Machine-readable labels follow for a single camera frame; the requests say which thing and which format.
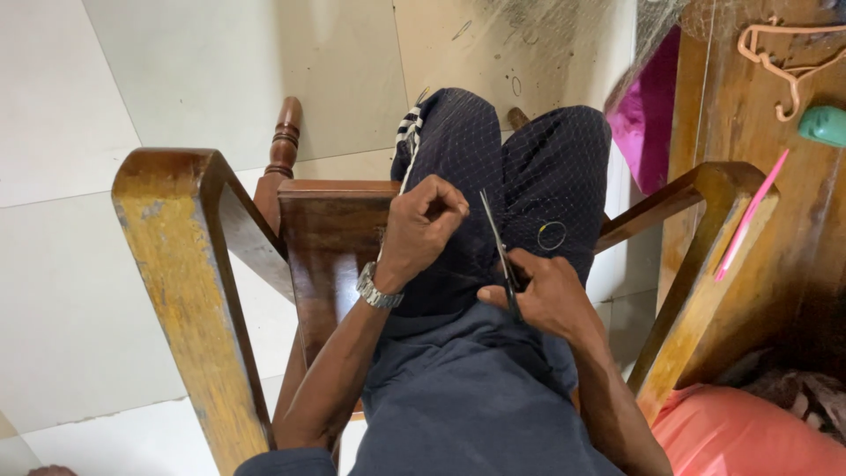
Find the navy shirt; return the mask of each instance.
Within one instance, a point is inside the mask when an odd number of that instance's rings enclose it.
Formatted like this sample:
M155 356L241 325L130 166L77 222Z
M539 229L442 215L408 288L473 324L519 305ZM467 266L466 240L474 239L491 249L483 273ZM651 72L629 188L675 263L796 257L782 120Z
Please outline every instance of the navy shirt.
M572 357L548 337L484 303L392 316L365 382L367 430L350 474L622 474L591 446L569 399ZM336 470L328 451L298 448L253 457L235 474Z

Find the green object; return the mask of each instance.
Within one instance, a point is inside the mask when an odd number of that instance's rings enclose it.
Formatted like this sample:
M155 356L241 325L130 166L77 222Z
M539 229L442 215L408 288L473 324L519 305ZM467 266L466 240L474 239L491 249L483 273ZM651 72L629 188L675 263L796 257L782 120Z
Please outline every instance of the green object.
M846 147L846 111L817 106L802 114L799 135L833 147Z

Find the wooden chair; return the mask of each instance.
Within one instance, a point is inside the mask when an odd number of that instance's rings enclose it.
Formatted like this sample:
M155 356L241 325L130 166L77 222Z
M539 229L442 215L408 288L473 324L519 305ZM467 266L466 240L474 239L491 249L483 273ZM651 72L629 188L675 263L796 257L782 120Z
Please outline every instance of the wooden chair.
M295 180L300 115L299 102L286 99L254 200L220 152L208 149L136 149L113 186L126 239L223 474L274 448L227 249L296 303L298 337L279 418L357 298L355 280L376 258L398 192L390 181ZM602 227L597 253L706 205L629 378L649 422L778 202L778 191L769 190L728 276L715 282L717 263L763 180L747 163L704 163Z

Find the pink plastic stick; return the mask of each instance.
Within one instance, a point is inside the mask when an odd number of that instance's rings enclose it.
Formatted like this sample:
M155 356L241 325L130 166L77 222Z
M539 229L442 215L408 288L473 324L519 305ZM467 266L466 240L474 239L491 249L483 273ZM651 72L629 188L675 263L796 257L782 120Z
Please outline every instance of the pink plastic stick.
M770 190L772 182L776 181L776 175L778 175L778 171L782 169L782 164L784 163L784 159L788 157L788 152L790 152L790 149L784 151L781 158L779 158L778 162L776 162L776 164L772 167L770 174L766 177L766 179L764 179L764 183L761 184L761 188L759 188L758 191L755 192L755 196L752 197L752 202L750 202L749 206L746 208L743 218L740 219L740 225L734 231L731 243L728 244L726 254L722 255L722 261L720 262L719 268L717 268L717 275L714 277L714 281L722 281L722 278L725 277L726 272L728 271L728 267L732 265L732 261L734 261L734 257L738 254L738 249L740 249L740 244L743 243L744 238L746 238L746 232L749 231L749 223L752 221L752 217L758 209L758 204L761 203L761 200L764 199L767 191Z

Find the silver metal watch strap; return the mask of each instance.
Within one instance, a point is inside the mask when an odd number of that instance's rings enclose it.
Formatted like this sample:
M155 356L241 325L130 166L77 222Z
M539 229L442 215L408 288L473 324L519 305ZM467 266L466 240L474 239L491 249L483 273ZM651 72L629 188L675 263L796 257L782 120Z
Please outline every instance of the silver metal watch strap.
M365 298L368 304L373 307L396 307L403 300L405 294L382 294L373 285L373 274L376 272L376 262L371 261L365 265L359 274L359 282L355 290L361 297Z

